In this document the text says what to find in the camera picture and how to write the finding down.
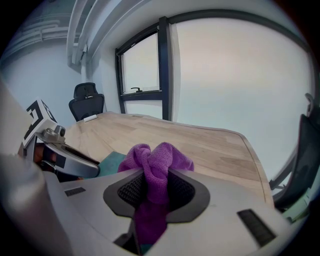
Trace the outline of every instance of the purple microfiber towel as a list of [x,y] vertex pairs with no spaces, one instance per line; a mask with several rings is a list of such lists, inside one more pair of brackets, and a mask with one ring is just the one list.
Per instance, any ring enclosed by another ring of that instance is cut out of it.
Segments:
[[168,168],[194,171],[194,163],[173,145],[163,142],[153,152],[149,145],[137,144],[130,149],[118,172],[142,167],[148,184],[147,199],[134,213],[135,232],[140,246],[153,245],[167,228],[169,211]]
[[147,144],[135,145],[119,165],[118,173],[137,167],[144,170],[148,184],[147,198],[155,204],[169,202],[168,168],[189,171],[195,169],[191,159],[167,142],[159,144],[153,152]]

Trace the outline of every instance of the black window frame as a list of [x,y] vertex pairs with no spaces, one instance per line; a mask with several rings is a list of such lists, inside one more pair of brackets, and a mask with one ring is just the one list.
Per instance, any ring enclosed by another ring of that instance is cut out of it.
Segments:
[[[274,31],[277,31],[283,36],[291,39],[308,54],[308,57],[311,61],[311,65],[313,67],[312,87],[314,103],[317,105],[320,104],[319,65],[313,51],[304,40],[302,40],[299,36],[291,32],[286,27],[263,16],[239,10],[206,9],[181,13],[170,18],[167,18],[165,16],[161,17],[159,18],[159,22],[142,30],[141,32],[130,38],[128,41],[126,41],[120,48],[115,49],[116,83],[121,113],[126,113],[124,101],[162,100],[162,119],[172,121],[173,56],[170,35],[170,24],[205,18],[227,18],[252,22],[270,28]],[[147,37],[155,33],[158,33],[159,90],[123,94],[123,74],[121,55],[123,55],[135,44],[141,42],[143,39],[146,39]]]

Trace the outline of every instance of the black chair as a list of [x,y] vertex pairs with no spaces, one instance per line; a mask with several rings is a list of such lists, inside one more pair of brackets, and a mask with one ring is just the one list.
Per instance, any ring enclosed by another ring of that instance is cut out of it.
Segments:
[[83,98],[92,95],[97,95],[96,84],[94,82],[84,82],[78,84],[74,88],[73,98]]
[[320,166],[320,108],[314,105],[310,94],[305,96],[310,105],[307,116],[300,116],[296,155],[278,178],[270,182],[272,189],[291,173],[287,185],[273,196],[274,206],[279,210],[289,208],[311,188]]
[[69,102],[69,108],[78,122],[92,115],[103,112],[105,97],[103,94],[94,94],[89,97],[75,98]]

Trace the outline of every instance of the wooden desk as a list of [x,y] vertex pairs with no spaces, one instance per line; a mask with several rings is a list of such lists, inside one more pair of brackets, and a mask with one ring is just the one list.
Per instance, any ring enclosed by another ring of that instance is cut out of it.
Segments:
[[97,161],[112,151],[127,154],[136,144],[153,150],[168,142],[190,157],[197,173],[238,183],[273,206],[264,169],[248,140],[240,133],[164,121],[150,116],[106,112],[89,122],[79,121],[65,142]]

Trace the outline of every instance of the frosted window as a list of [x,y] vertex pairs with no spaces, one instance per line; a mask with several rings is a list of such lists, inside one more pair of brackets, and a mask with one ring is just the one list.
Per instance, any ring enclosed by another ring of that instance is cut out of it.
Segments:
[[123,94],[159,90],[158,37],[153,34],[122,56]]
[[242,133],[270,180],[298,139],[312,69],[284,35],[248,21],[206,18],[171,28],[177,122]]
[[141,114],[162,119],[162,100],[129,100],[124,102],[125,113]]

